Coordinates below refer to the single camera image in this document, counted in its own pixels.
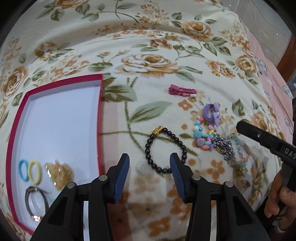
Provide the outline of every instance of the pink fabric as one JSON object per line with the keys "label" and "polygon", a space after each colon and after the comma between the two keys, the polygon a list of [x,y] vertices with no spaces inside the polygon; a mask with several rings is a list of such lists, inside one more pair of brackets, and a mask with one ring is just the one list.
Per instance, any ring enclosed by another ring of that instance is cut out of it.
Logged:
{"label": "pink fabric", "polygon": [[292,94],[286,82],[273,63],[266,59],[258,44],[257,38],[247,29],[250,48],[254,53],[258,76],[264,87],[264,92],[272,104],[286,142],[292,144],[293,121],[292,121]]}

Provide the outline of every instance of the human hand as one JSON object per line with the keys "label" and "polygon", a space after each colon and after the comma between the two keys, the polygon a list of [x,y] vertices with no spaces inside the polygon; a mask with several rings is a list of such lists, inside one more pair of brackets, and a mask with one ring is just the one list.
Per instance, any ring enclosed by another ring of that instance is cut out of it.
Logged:
{"label": "human hand", "polygon": [[277,215],[279,213],[279,206],[276,203],[278,197],[288,206],[286,214],[279,222],[279,228],[281,230],[286,230],[296,218],[296,193],[287,187],[281,186],[281,172],[275,176],[268,194],[268,200],[264,208],[266,217],[270,218],[272,215]]}

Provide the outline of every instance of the bedspread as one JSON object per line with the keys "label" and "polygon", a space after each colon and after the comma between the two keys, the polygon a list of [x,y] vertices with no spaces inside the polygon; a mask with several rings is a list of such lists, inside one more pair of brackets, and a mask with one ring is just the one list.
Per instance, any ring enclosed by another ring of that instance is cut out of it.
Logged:
{"label": "bedspread", "polygon": [[[254,210],[280,169],[277,157],[244,136],[238,135],[245,172],[233,171],[193,138],[205,104],[218,102],[221,136],[237,134],[236,123],[244,120],[284,139],[245,29],[218,0],[38,0],[9,33],[0,59],[0,208],[22,241],[30,236],[15,224],[7,202],[7,141],[25,93],[49,82],[104,74],[106,169],[122,153],[131,161],[123,197],[110,206],[116,239],[185,237],[191,205],[178,197],[172,175],[157,174],[145,160],[146,140],[159,125],[187,146],[194,173],[215,183],[233,181]],[[169,95],[170,84],[196,89],[196,99]],[[181,153],[166,136],[151,147],[163,168],[172,152]],[[211,206],[215,240],[216,203]]]}

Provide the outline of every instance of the metal screw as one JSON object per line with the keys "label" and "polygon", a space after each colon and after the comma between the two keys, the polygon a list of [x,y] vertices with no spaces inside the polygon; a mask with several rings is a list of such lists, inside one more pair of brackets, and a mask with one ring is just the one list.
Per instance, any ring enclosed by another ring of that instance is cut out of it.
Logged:
{"label": "metal screw", "polygon": [[73,187],[75,187],[75,183],[68,183],[67,184],[67,188],[71,189]]}
{"label": "metal screw", "polygon": [[106,181],[108,177],[106,175],[99,176],[100,181]]}
{"label": "metal screw", "polygon": [[198,181],[198,180],[200,180],[200,179],[201,179],[201,176],[200,176],[200,175],[197,175],[197,174],[195,174],[195,175],[192,175],[192,179],[193,179],[193,180],[196,180],[196,181]]}
{"label": "metal screw", "polygon": [[225,185],[229,188],[232,188],[233,187],[233,183],[231,181],[226,181],[225,182]]}

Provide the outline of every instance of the purple hair tie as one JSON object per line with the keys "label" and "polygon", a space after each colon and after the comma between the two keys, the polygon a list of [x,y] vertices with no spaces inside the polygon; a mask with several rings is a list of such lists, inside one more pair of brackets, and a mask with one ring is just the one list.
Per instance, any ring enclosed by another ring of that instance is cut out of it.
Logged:
{"label": "purple hair tie", "polygon": [[[210,116],[208,116],[210,108],[213,108],[214,111],[212,111]],[[218,126],[220,122],[219,104],[217,102],[214,102],[213,104],[206,104],[203,109],[203,116],[204,119],[207,120],[209,123],[214,123],[216,126]]]}

